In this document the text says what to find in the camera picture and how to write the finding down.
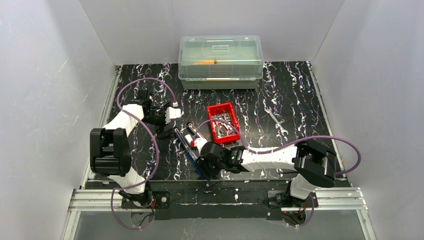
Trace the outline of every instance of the toolbox lid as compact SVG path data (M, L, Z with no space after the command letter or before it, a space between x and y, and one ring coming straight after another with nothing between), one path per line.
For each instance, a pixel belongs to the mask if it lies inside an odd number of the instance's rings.
M184 36L178 58L178 77L252 78L263 76L259 36Z

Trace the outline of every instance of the gray wall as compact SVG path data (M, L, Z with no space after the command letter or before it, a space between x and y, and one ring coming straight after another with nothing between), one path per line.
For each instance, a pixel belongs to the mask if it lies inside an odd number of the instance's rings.
M363 153L348 177L378 239L424 235L423 13L420 0L346 0L314 60L333 134Z
M1 239L60 239L114 65L77 0L0 1Z
M259 35L266 61L313 60L343 1L80 0L115 65L177 63L198 35Z

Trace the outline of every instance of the marble tabletop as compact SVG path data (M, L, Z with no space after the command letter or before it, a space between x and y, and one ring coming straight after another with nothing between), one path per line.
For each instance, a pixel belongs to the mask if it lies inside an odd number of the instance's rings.
M313 135L329 135L322 108L314 87L308 65L300 62L266 62L263 66L263 78L256 89L239 90L184 90L178 79L178 64L136 64L124 65L116 87L116 93L131 81L153 77L165 81L175 92L181 108L181 118L171 122L187 134L187 122L196 126L208 119L206 107L232 102L240 131L252 147L277 147L298 138ZM153 104L161 106L171 101L171 94L161 84L151 81L138 82L129 87L122 95L122 102L133 99L139 88L147 89L154 95ZM288 130L288 136L280 133L264 106L272 108L275 116ZM109 121L119 112L113 103ZM212 140L209 126L200 129ZM132 166L143 177L147 177L154 167L156 156L152 141L141 126L129 136ZM333 149L330 140L323 144ZM227 147L239 146L240 141L227 144ZM196 173L186 151L176 138L158 141L159 167L152 181L196 181ZM234 174L221 171L219 180L285 180L293 175L284 174L285 169L262 169L253 172Z

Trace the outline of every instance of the wrench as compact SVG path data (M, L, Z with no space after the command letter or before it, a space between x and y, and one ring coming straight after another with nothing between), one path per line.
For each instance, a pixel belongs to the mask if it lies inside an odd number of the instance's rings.
M274 120L274 122L275 122L275 124L277 124L278 125L278 127L279 127L279 129L280 129L280 131L281 131L281 134L287 134L287 135L289 135L289 131L287 131L286 129L284 129L284 127L283 126L281 126L281 124L280 124L280 122L278 121L278 119L276 118L276 116L274 115L274 113L273 113L273 110L271 109L271 107L267 107L267 106L265 106L265 112L266 113L268 113L270 116L271 116L271 118L272 118L272 120Z

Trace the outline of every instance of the red tray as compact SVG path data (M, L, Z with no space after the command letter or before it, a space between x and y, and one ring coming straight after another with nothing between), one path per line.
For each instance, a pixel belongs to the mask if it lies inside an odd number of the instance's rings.
M233 125L238 131L240 131L240 125L237 121L236 114L234 113L233 104L231 102L221 103L217 105L207 106L207 117L212 119L212 116L217 114L229 113L231 118L231 125ZM235 133L233 135L218 137L214 129L214 121L210 121L210 130L212 132L213 141L217 144L225 144L234 142L240 139L240 136Z

